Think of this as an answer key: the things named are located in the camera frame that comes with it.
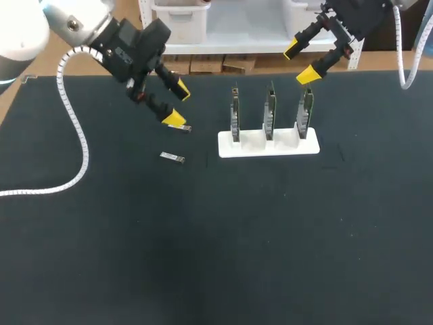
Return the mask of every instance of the black mat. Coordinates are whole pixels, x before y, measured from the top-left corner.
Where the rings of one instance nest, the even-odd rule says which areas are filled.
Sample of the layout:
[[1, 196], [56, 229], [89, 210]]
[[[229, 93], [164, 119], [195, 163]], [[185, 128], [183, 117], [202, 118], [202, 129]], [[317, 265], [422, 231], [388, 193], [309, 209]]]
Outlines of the black mat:
[[[433, 74], [406, 92], [396, 72], [331, 75], [319, 155], [220, 159], [231, 87], [260, 128], [270, 80], [292, 126], [294, 76], [195, 77], [182, 135], [111, 78], [66, 79], [90, 169], [0, 198], [0, 324], [432, 324]], [[80, 150], [55, 79], [30, 80], [0, 128], [1, 188], [68, 181]]]

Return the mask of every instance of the white spiral cable wrap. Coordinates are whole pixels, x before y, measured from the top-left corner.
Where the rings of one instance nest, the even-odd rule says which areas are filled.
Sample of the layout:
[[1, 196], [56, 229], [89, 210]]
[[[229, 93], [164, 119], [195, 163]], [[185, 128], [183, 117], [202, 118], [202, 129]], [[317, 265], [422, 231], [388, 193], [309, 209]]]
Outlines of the white spiral cable wrap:
[[426, 27], [421, 34], [421, 38], [419, 39], [419, 43], [417, 46], [417, 51], [415, 53], [415, 58], [413, 59], [413, 66], [411, 69], [411, 73], [409, 74], [407, 81], [405, 78], [405, 68], [403, 66], [401, 18], [400, 18], [400, 11], [398, 10], [397, 6], [394, 6], [394, 18], [395, 18], [396, 37], [397, 37], [398, 75], [400, 76], [401, 87], [404, 90], [406, 90], [412, 85], [412, 83], [415, 80], [415, 77], [417, 75], [419, 62], [421, 61], [421, 57], [422, 57], [422, 52], [424, 51], [424, 47], [426, 46], [427, 39], [428, 39], [430, 32], [432, 31], [432, 28], [433, 28], [433, 16], [428, 20], [428, 23], [426, 24]]
[[60, 186], [56, 186], [54, 188], [44, 188], [40, 190], [7, 190], [7, 191], [1, 191], [0, 196], [16, 196], [16, 195], [42, 195], [42, 194], [52, 194], [52, 193], [58, 193], [62, 192], [64, 190], [67, 190], [77, 184], [85, 175], [87, 168], [89, 167], [89, 147], [87, 145], [86, 137], [84, 135], [83, 129], [81, 129], [81, 125], [75, 115], [74, 110], [72, 109], [72, 106], [69, 102], [68, 96], [66, 95], [65, 87], [64, 87], [64, 81], [63, 81], [63, 75], [64, 75], [64, 69], [68, 63], [68, 61], [73, 58], [74, 56], [85, 53], [87, 55], [92, 56], [95, 60], [102, 62], [102, 54], [96, 51], [95, 49], [91, 49], [87, 46], [81, 46], [81, 47], [75, 47], [74, 49], [71, 49], [68, 53], [66, 53], [63, 58], [60, 60], [58, 71], [57, 71], [57, 86], [60, 93], [60, 97], [63, 101], [63, 104], [66, 108], [66, 111], [68, 112], [68, 115], [70, 117], [70, 120], [72, 121], [72, 124], [75, 127], [76, 134], [78, 135], [78, 138], [80, 139], [81, 148], [83, 150], [83, 163], [81, 165], [81, 169], [76, 174], [76, 176], [71, 179], [68, 183], [65, 183]]

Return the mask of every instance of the white storage bin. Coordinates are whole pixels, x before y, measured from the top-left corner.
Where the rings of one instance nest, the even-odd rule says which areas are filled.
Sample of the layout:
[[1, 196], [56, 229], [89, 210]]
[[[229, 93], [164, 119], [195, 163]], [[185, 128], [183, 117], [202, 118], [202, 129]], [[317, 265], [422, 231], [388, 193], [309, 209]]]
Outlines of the white storage bin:
[[209, 8], [210, 3], [182, 7], [152, 5], [156, 16], [171, 29], [168, 44], [199, 44], [205, 42]]
[[[282, 0], [283, 14], [289, 38], [297, 32], [306, 29], [312, 22], [316, 22], [317, 14], [321, 12], [320, 4], [325, 1], [318, 0]], [[322, 30], [314, 39], [332, 39], [332, 32]]]

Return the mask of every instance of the white holder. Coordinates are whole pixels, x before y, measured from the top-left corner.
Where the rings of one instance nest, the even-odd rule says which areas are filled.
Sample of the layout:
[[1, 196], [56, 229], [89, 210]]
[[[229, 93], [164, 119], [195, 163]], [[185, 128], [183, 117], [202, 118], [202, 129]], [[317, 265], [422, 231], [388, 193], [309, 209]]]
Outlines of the white holder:
[[320, 152], [316, 131], [309, 128], [306, 139], [300, 139], [295, 123], [293, 129], [275, 129], [273, 141], [267, 141], [265, 130], [240, 131], [240, 142], [233, 142], [231, 131], [218, 134], [221, 158], [291, 156]]

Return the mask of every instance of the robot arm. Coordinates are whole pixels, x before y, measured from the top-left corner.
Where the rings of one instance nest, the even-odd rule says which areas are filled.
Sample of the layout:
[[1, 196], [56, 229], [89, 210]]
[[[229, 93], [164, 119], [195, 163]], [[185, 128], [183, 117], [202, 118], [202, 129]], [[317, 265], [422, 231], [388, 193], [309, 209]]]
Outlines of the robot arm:
[[295, 35], [284, 56], [289, 60], [294, 58], [309, 46], [311, 39], [319, 34], [322, 28], [332, 31], [337, 38], [334, 43], [336, 48], [320, 60], [314, 61], [297, 77], [303, 85], [322, 79], [341, 57], [350, 58], [353, 53], [350, 46], [352, 38], [363, 40], [382, 23], [394, 6], [406, 10], [415, 2], [417, 0], [327, 0], [321, 6], [317, 21]]
[[0, 94], [43, 51], [51, 29], [71, 47], [85, 45], [98, 50], [103, 55], [101, 65], [117, 81], [126, 83], [127, 95], [136, 103], [147, 104], [160, 122], [184, 124], [185, 119], [170, 104], [157, 102], [145, 91], [146, 77], [155, 71], [180, 100], [190, 96], [179, 76], [161, 62], [170, 30], [160, 20], [145, 30], [137, 30], [126, 19], [117, 21], [112, 16], [114, 1], [3, 0]]

